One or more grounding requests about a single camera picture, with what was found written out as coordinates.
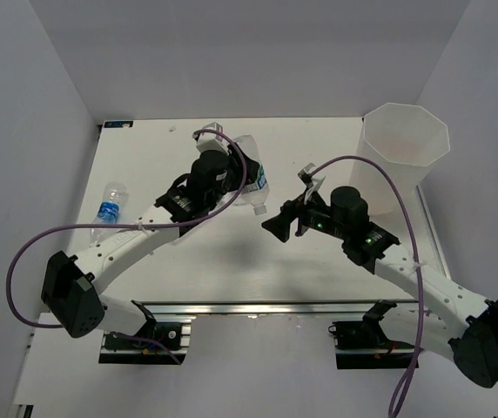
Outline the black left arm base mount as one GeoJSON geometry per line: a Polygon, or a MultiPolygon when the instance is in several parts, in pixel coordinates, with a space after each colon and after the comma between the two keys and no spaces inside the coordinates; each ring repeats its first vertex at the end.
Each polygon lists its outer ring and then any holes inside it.
{"type": "Polygon", "coordinates": [[[105,365],[180,366],[186,357],[183,342],[186,324],[161,321],[140,302],[131,301],[132,310],[120,313],[126,323],[111,324],[104,330],[98,363],[105,365]]]}

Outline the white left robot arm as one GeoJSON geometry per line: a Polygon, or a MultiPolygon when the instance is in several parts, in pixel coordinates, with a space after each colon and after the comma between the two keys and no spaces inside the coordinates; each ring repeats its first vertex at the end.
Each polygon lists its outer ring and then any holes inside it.
{"type": "Polygon", "coordinates": [[[229,192],[248,185],[259,172],[256,161],[230,146],[227,152],[204,151],[190,172],[123,229],[82,252],[60,251],[50,257],[41,292],[43,303],[72,338],[95,329],[118,332],[134,347],[146,347],[156,323],[140,302],[105,295],[129,267],[159,247],[184,237],[229,192]]]}

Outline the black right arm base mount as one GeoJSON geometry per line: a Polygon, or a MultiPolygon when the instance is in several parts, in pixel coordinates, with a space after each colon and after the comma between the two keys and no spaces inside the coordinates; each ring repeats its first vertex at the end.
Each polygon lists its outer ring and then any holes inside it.
{"type": "Polygon", "coordinates": [[[338,320],[328,327],[335,347],[338,370],[406,369],[414,347],[403,341],[389,340],[380,322],[395,302],[380,300],[359,320],[338,320]]]}

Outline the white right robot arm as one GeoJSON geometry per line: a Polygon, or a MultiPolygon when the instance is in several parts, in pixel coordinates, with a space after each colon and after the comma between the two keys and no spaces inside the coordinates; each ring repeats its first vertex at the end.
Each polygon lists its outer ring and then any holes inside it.
{"type": "Polygon", "coordinates": [[[450,361],[473,383],[491,388],[498,382],[498,299],[490,300],[447,279],[432,267],[420,266],[387,230],[368,216],[367,202],[353,187],[342,186],[325,202],[317,192],[288,200],[262,227],[282,242],[308,230],[341,241],[342,252],[356,266],[416,298],[425,309],[408,309],[377,301],[353,333],[343,333],[343,347],[384,347],[392,342],[413,345],[423,326],[421,349],[450,361]]]}

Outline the clear water bottle white-blue label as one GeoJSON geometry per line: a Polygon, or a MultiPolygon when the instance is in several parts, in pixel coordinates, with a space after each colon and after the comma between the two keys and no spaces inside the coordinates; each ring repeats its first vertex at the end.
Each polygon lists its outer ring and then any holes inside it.
{"type": "Polygon", "coordinates": [[[247,181],[242,193],[235,199],[235,206],[251,206],[255,215],[267,213],[266,199],[269,185],[256,140],[252,135],[242,135],[233,140],[248,160],[247,181]]]}

